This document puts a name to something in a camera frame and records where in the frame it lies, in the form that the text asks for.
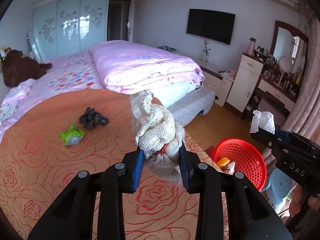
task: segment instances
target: stuffed toy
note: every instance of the stuffed toy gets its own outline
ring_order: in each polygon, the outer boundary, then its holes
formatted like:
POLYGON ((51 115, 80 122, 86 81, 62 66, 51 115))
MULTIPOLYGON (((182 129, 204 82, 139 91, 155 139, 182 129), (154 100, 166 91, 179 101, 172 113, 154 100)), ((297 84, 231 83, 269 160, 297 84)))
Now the stuffed toy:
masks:
POLYGON ((22 51, 10 50, 2 62, 4 84, 10 88, 17 87, 30 78, 41 78, 51 68, 51 63, 39 64, 30 57, 22 58, 22 51))
POLYGON ((0 64, 3 62, 5 55, 11 50, 9 47, 2 47, 0 49, 0 64))

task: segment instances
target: wall-mounted tv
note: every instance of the wall-mounted tv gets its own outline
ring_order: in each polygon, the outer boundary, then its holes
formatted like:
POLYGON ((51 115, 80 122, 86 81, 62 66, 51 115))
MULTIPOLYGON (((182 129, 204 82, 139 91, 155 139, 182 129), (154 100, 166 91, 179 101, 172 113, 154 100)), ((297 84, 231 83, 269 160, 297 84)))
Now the wall-mounted tv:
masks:
POLYGON ((230 44, 235 14, 190 9, 187 33, 230 44))

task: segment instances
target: white mesh bag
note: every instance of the white mesh bag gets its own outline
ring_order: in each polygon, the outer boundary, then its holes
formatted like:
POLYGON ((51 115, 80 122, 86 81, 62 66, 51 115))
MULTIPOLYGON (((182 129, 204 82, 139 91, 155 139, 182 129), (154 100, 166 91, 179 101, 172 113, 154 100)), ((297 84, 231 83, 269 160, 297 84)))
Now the white mesh bag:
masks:
POLYGON ((151 100, 150 90, 130 96, 132 133, 151 173, 179 185, 179 148, 185 131, 168 109, 152 104, 151 100))

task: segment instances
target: green package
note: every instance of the green package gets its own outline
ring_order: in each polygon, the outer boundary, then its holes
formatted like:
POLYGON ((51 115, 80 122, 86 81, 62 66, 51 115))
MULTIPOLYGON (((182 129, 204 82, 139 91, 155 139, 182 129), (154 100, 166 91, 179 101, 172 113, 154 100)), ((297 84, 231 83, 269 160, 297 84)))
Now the green package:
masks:
POLYGON ((72 124, 70 129, 60 134, 60 139, 65 145, 74 145, 79 143, 83 136, 84 132, 77 128, 75 124, 72 124))

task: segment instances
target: pink thermos bottle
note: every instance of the pink thermos bottle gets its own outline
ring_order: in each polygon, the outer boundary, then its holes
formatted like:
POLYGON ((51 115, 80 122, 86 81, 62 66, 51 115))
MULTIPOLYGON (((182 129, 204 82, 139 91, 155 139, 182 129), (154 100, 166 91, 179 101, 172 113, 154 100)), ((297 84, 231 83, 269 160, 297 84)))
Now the pink thermos bottle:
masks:
POLYGON ((250 38, 250 44, 249 44, 249 48, 248 48, 248 51, 247 53, 250 55, 250 56, 253 56, 253 50, 254 50, 254 46, 256 45, 256 39, 255 38, 250 38))

